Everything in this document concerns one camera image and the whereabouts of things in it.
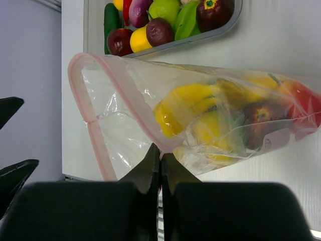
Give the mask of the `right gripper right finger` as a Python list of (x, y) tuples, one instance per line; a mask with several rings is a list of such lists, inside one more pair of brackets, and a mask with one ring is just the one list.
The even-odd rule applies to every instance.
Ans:
[(276, 182), (202, 182), (161, 160), (165, 240), (312, 240), (294, 193)]

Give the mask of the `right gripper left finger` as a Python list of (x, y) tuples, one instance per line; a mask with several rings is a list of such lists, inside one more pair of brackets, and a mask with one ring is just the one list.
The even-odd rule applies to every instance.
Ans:
[(157, 240), (159, 149), (115, 182), (42, 182), (23, 188), (1, 240)]

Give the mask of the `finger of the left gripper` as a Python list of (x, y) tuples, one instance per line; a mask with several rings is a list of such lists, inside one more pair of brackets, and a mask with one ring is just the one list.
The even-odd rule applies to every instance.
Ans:
[(0, 129), (11, 119), (11, 117), (24, 104), (24, 100), (19, 97), (6, 97), (0, 99)]
[(28, 159), (1, 169), (1, 218), (38, 164), (39, 160)]

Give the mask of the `yellow toy banana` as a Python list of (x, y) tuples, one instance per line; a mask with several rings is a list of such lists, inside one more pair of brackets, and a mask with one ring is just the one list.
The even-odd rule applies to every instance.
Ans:
[(216, 105), (222, 91), (216, 85), (187, 84), (174, 88), (153, 109), (163, 134), (171, 138), (183, 132), (195, 118)]

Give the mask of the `yellow toy bell pepper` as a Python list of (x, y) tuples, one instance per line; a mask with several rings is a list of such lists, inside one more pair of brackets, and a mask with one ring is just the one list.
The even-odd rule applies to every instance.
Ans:
[(231, 106), (243, 108), (249, 103), (266, 99), (278, 86), (278, 81), (269, 76), (254, 76), (246, 77), (241, 81), (220, 79), (217, 86), (220, 87)]

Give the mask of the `red toy pear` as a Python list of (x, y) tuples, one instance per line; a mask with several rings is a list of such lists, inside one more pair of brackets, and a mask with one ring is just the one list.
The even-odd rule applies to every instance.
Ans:
[(293, 120), (292, 128), (318, 128), (320, 126), (320, 94), (299, 81), (288, 79), (280, 82), (277, 91), (289, 107), (287, 117)]

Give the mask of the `clear zip top bag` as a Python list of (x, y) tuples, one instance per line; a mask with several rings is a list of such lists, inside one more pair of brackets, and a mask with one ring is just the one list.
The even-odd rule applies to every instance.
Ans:
[(80, 53), (68, 80), (105, 181), (152, 144), (200, 175), (320, 128), (320, 89), (276, 73)]

